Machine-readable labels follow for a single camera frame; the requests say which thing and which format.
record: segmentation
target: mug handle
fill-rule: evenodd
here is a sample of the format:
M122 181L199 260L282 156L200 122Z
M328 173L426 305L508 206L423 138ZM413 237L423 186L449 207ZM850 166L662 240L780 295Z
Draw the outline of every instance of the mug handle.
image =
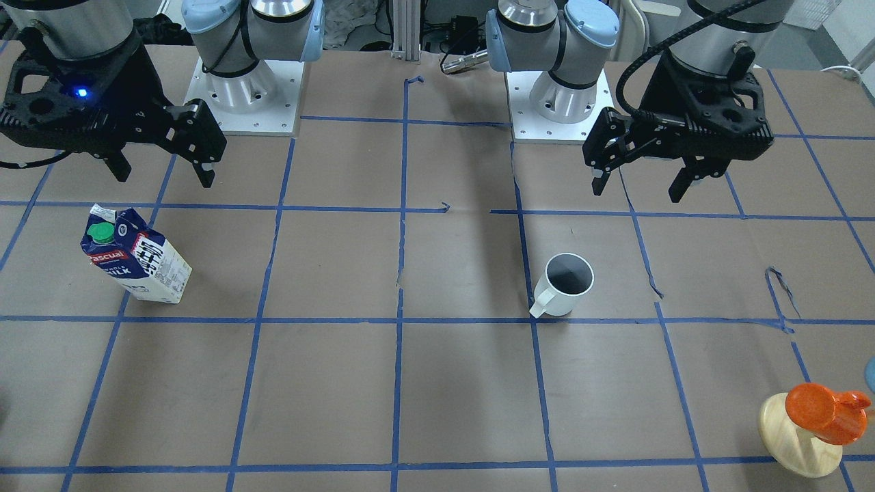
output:
M553 300L555 296L556 294L549 290L541 292L541 295L535 298L535 303L532 305L532 308L528 310L528 313L536 318L540 318L541 315L547 311L547 304Z
M852 410L863 410L872 404L872 401L862 391L846 391L836 396L838 403L850 407Z

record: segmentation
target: cable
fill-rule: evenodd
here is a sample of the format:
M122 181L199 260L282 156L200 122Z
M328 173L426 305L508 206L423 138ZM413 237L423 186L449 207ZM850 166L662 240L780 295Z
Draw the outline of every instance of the cable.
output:
M662 118L657 116L655 113L651 111L646 111L642 109L633 108L629 101L626 100L626 96L623 94L623 89L626 87L626 82L629 80L629 77L632 76L641 66L647 63L648 60L653 58L659 53L665 51L666 48L672 46L674 43L677 43L681 39L687 38L691 36L705 27L709 25L715 24L717 21L723 20L730 16L733 16L741 11L745 11L754 5L759 5L765 2L766 0L746 0L745 2L741 2L738 4L734 4L730 7L727 7L720 12L715 12L708 17L696 22L685 29L682 29L675 34L665 38L664 40L657 43L655 46L648 48L647 51L644 52L640 57L638 57L635 61L632 62L626 70L623 71L623 74L617 80L617 102L621 108L623 108L629 115L635 117L636 119L641 119L651 123L660 123Z
M54 157L45 158L43 160L35 160L32 162L22 162L22 163L4 162L4 161L0 160L0 167L2 167L3 169L31 169L33 167L42 167L44 165L54 164L62 159L68 158L68 157L70 157L70 154L72 154L72 152L63 151Z
M484 25L486 25L486 23L487 23L486 21L483 21L483 22L477 24L476 26L472 27L471 29L469 29L468 32L466 32L465 34L462 34L461 36L458 37L458 39L456 39L456 42L453 43L452 46L450 46L450 49L448 49L448 50L446 50L446 51L444 52L444 57L440 60L440 64L438 65L438 66L440 67L440 71L441 71L444 75L450 75L450 74L448 74L447 72L444 72L444 62L446 62L447 57L450 56L450 52L451 52L456 46L458 46L459 43L461 43L465 38L467 38L468 36L470 36L472 32L477 31L477 32L479 33L479 32L480 32L480 27L483 27Z
M857 77L856 77L857 80L861 80L863 78L863 74L861 74L860 71L857 70L855 67L852 67L850 65L835 65L833 67L826 67L823 70L821 70L821 72L828 72L830 70L844 70L845 72L853 72L854 74L857 75Z
M219 66L222 59L225 58L226 54L228 54L228 50L231 49L231 45L233 45L234 42L237 40L237 36L240 34L240 30L243 28L243 22L245 22L245 20L246 20L246 8L243 6L243 4L240 4L240 20L237 21L237 27L234 29L234 34L231 36L231 39L228 41L228 43L222 49L221 53L219 54L219 58L216 59L216 61L215 61L215 63L213 63L212 67L207 68L206 64L202 64L200 66L200 70L203 71L204 74L210 74L213 70L215 70L216 67Z

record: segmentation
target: grid square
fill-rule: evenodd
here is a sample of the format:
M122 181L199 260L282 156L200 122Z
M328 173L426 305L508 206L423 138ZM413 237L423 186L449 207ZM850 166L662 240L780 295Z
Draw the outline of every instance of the grid square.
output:
M811 381L835 391L866 386L866 363L875 356L875 325L791 325ZM848 454L875 454L875 433L867 432L849 445Z
M850 216L875 217L875 141L811 140L817 160Z
M672 203L669 186L683 167L680 159L638 159L620 169L629 199L637 212L679 214L737 214L738 206L725 179L707 177L690 186L680 203ZM614 174L611 181L620 181Z
M70 492L222 492L227 481L227 474L76 474Z
M408 207L516 208L509 129L411 125L408 132Z
M848 469L855 490L862 490L865 484L875 483L875 461L846 462L844 465Z
M538 333L557 460L693 457L658 325L549 325Z
M530 492L550 490L546 468L425 470L398 474L398 492Z
M803 383L790 337L753 324L672 324L668 333L702 456L768 456L760 407Z
M177 158L164 203L217 203L275 206L283 187L289 139L227 136L213 186L204 188L188 161Z
M131 167L127 182L117 181L106 164L91 154L74 154L53 166L38 202L154 203L167 173L170 154L147 144L128 145L122 153Z
M0 467L70 462L112 327L0 324Z
M399 235L398 214L283 212L265 316L394 318Z
M531 330L404 325L402 462L544 460Z
M696 467L559 468L556 471L556 478L559 481L559 492L579 490L676 492L699 490L702 487Z
M195 71L200 72L198 50L194 46L146 46L158 72L164 95L177 106L186 103L186 92Z
M45 149L22 147L12 142L5 135L0 135L0 149L3 149L3 157L1 159L7 162L32 162L50 158L55 154L54 151L47 151ZM47 167L0 169L0 200L29 201L33 196L33 192L36 191L39 181L49 172L48 169Z
M526 215L525 220L533 289L547 262L558 253L575 253L592 266L592 290L578 301L569 317L655 316L654 302L659 298L650 287L631 218Z
M514 173L526 210L629 211L619 179L601 196L592 194L579 145L515 144Z
M264 325L241 464L392 461L396 327Z
M733 162L730 172L747 214L841 215L801 138L778 138L757 160Z
M409 214L405 236L405 317L529 316L515 216Z
M307 70L302 115L401 118L404 80L422 68L388 53L327 50Z
M875 261L875 221L854 222L854 230L869 253L869 258Z
M0 313L115 316L124 289L79 241L89 207L35 207L0 271Z
M252 330L123 323L79 465L227 465Z
M773 70L772 74L806 135L875 137L871 124L875 107L859 83L819 72ZM812 95L829 95L829 103Z
M399 123L302 121L285 202L400 207L401 134Z
M443 54L422 52L421 70L431 76L409 86L409 118L442 122L509 123L504 74L481 67L452 76L440 73Z
M385 492L390 478L389 473L381 472L238 473L234 491Z
M710 489L720 492L844 492L848 489L842 474L837 471L812 480L778 463L706 466L705 475Z
M155 230L191 265L192 275L179 304L131 299L125 314L255 316L276 217L273 210L161 210Z
M3 492L57 492L63 482L62 474L0 474Z
M21 223L27 207L0 207L0 251L5 252Z
M640 218L666 316L776 318L751 222Z
M765 264L784 274L805 318L875 319L875 275L848 224L840 221L751 221ZM784 315L796 313L773 280Z

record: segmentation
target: white mounting plate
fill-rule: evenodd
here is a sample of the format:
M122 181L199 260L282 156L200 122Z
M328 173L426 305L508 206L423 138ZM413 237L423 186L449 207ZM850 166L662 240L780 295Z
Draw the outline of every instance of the white mounting plate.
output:
M590 115L580 123L556 123L538 114L528 99L532 86L541 72L509 72L507 101L510 119L514 124L514 141L529 144L582 144L592 129L602 108L613 105L611 89L607 85L605 71L598 76L595 106Z
M213 111L213 116L225 135L263 135L266 137L294 137L298 134L305 64L299 61L266 60L276 77L276 86L282 91L276 99L261 110L248 113L228 113L216 107L207 88L206 77L200 70L198 58L192 82L185 100L200 98Z

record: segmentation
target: orange toy piece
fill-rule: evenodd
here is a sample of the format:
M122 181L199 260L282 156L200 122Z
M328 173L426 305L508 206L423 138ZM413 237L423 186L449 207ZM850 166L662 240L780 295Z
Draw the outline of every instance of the orange toy piece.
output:
M860 391L836 393L817 383L804 383L787 394L785 408L793 423L823 442L844 446L863 436L865 408L872 401Z

